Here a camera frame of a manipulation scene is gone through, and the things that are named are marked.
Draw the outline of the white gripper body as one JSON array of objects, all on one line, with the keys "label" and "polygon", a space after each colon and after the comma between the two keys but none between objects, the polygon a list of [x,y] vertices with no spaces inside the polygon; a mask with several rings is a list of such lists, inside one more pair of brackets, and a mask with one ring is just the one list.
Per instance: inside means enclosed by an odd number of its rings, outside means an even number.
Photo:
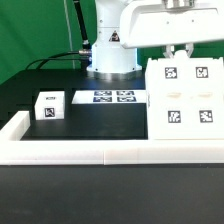
[{"label": "white gripper body", "polygon": [[224,40],[224,0],[195,0],[167,8],[163,0],[133,1],[120,17],[124,48],[147,48]]}]

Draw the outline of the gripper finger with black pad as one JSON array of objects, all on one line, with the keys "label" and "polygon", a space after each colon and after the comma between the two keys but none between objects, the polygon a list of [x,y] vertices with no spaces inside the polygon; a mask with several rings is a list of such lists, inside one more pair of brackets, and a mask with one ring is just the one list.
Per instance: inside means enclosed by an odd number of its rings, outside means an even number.
[{"label": "gripper finger with black pad", "polygon": [[185,45],[185,51],[187,52],[188,56],[191,56],[194,51],[194,44],[193,43],[187,43]]},{"label": "gripper finger with black pad", "polygon": [[165,58],[173,58],[174,57],[174,46],[166,45],[163,49],[163,55]]}]

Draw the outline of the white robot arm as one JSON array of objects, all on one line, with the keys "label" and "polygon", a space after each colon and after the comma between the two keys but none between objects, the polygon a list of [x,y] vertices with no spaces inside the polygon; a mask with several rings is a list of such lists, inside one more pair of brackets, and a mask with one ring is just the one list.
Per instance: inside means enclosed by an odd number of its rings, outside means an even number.
[{"label": "white robot arm", "polygon": [[142,70],[139,48],[224,40],[224,0],[95,0],[97,39],[92,45],[90,77],[128,79]]}]

